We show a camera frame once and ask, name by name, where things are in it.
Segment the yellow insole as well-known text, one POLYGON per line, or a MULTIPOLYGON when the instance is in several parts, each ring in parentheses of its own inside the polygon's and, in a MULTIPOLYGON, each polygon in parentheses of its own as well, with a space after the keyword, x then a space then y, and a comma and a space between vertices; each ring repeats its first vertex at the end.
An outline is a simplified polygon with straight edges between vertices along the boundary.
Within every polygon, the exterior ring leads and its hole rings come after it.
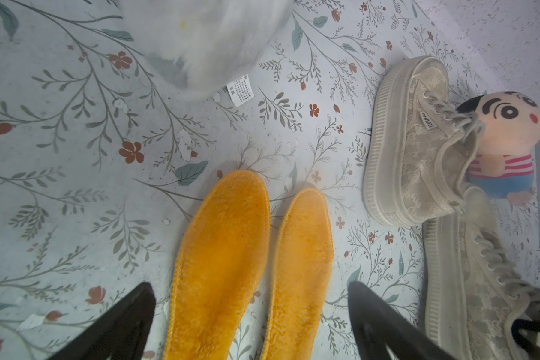
POLYGON ((190 222, 175 261, 164 359, 226 359, 265 271, 269 197, 249 170, 225 175, 190 222))
POLYGON ((326 198, 299 192, 278 233, 262 359, 309 359, 332 273, 334 248, 326 198))

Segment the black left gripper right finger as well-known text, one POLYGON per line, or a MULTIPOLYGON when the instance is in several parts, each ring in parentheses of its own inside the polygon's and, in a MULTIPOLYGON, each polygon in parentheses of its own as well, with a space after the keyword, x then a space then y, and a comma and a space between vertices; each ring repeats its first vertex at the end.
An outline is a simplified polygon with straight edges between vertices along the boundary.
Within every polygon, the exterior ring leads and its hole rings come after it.
POLYGON ((348 285, 348 310, 361 359, 452 359, 365 284, 348 285))

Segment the beige lace sneaker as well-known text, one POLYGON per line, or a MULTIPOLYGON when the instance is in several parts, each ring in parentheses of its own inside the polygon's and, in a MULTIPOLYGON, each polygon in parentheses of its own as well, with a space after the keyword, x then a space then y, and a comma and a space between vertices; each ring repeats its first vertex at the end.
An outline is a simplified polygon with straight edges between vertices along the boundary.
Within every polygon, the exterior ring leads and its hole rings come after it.
POLYGON ((506 256, 485 192, 469 186, 464 208, 423 225, 426 335, 456 359, 529 359, 516 320, 540 322, 540 288, 506 256))
POLYGON ((381 224, 408 227, 464 210, 464 178, 485 124, 449 102, 445 65, 432 56, 402 61, 373 105, 363 198, 381 224))

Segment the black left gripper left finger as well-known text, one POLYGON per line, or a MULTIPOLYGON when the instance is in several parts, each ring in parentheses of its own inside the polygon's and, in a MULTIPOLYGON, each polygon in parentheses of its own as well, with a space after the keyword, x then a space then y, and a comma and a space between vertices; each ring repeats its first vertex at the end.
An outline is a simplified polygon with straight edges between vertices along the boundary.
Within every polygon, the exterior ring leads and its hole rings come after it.
POLYGON ((155 306, 152 285, 140 283, 50 359, 141 359, 155 306))

